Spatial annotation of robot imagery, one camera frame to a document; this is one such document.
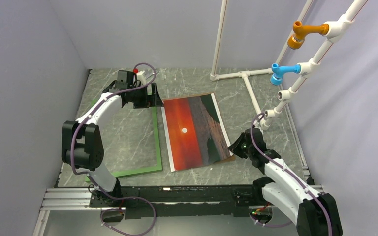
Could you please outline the red sunset photo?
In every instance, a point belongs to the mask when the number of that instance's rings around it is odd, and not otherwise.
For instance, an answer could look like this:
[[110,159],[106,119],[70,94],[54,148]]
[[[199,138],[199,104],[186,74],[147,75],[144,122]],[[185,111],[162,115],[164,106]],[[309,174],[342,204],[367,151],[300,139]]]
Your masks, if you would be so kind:
[[171,171],[209,166],[233,155],[214,93],[164,100],[161,109]]

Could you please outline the green wooden photo frame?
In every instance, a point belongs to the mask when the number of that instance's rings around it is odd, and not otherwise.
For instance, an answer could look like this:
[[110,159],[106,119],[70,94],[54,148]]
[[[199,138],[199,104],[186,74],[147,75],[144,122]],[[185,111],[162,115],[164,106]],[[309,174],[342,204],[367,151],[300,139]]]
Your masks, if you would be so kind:
[[155,107],[134,109],[125,105],[100,126],[103,163],[122,186],[143,185],[162,171]]

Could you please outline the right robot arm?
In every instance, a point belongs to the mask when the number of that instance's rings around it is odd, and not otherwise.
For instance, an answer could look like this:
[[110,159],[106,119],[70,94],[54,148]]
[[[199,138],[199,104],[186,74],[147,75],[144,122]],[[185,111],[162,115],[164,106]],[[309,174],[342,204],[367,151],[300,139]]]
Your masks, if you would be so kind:
[[264,174],[252,184],[253,201],[276,206],[295,225],[298,235],[343,235],[335,198],[317,191],[292,171],[275,150],[267,148],[258,128],[245,130],[228,149],[249,159]]

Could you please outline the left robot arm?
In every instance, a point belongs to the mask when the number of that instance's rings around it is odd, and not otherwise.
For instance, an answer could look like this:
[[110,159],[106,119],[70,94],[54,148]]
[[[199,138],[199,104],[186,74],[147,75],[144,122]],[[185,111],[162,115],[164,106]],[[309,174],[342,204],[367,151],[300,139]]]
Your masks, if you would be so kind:
[[62,125],[62,162],[70,165],[74,174],[89,177],[95,193],[102,195],[102,200],[111,207],[118,205],[123,195],[119,180],[103,162],[101,130],[128,103],[135,109],[164,106],[155,76],[156,72],[146,76],[145,71],[137,68],[119,70],[117,79],[84,115]]

